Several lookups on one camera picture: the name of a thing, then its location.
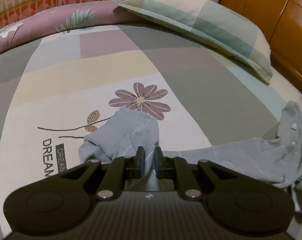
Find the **purple floral rolled quilt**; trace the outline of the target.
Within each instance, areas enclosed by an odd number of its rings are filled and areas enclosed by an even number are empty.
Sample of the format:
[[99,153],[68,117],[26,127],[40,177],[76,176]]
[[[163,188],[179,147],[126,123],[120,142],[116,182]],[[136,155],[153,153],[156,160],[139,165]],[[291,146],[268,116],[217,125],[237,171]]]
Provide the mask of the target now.
[[119,7],[115,1],[62,5],[38,12],[0,29],[0,54],[63,31],[141,22],[144,22],[143,18]]

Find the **grey patterned pyjama trousers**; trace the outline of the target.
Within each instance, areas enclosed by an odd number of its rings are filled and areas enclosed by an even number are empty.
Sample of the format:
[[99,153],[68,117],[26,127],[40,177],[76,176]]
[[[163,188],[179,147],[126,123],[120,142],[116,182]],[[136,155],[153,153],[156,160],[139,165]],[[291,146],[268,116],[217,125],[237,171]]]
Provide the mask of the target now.
[[[144,182],[147,190],[157,190],[154,150],[159,141],[158,121],[148,114],[121,108],[95,132],[85,136],[79,147],[81,162],[98,159],[110,163],[123,156],[134,156],[144,147]],[[264,181],[280,189],[289,187],[295,210],[302,213],[302,113],[298,104],[289,101],[273,140],[251,138],[238,142],[190,151],[171,151],[195,164],[207,159],[230,170]]]

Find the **wooden headboard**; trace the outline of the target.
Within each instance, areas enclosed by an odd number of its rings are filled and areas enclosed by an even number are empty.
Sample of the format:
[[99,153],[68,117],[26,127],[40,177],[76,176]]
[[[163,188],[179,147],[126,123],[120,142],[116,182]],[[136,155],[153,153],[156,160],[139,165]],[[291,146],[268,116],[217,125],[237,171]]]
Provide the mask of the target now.
[[271,48],[271,64],[302,93],[302,0],[220,0],[254,22]]

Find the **checked patchwork bed sheet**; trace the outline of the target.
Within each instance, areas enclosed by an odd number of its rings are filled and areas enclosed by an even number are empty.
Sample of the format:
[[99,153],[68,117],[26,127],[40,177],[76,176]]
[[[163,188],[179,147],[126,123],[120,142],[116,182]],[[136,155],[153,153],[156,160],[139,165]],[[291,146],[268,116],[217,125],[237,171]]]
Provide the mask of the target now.
[[188,161],[204,149],[276,137],[282,109],[301,93],[280,73],[252,69],[152,25],[64,31],[0,55],[0,239],[5,198],[81,163],[85,136],[121,107],[145,111],[158,145]]

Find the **checked pastel pillow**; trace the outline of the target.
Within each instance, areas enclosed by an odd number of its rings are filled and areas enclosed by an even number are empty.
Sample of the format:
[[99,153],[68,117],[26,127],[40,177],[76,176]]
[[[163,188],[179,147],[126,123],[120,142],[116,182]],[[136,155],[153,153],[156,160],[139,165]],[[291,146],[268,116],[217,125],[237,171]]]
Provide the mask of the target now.
[[211,0],[115,0],[150,22],[176,31],[233,57],[270,83],[271,49],[257,25]]

